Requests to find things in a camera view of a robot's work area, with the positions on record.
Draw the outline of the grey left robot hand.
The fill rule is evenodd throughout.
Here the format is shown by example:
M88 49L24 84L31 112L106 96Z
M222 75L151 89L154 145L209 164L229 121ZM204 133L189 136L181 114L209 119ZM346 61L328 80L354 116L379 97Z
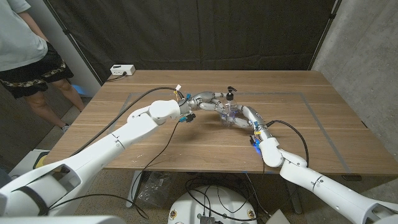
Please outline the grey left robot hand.
M178 102L180 115L192 114L196 110L216 111L220 114L222 120L231 121L232 119L228 118L228 110L220 101L220 98L225 96L225 93L203 91L194 96L186 97Z

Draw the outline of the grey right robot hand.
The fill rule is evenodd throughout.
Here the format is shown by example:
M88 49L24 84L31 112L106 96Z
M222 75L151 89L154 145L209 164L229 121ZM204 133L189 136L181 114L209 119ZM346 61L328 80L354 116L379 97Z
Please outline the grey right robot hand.
M235 124L240 128L251 128L259 135L261 141L272 138L262 116L252 107L237 105L235 115L221 114L221 119L227 124Z

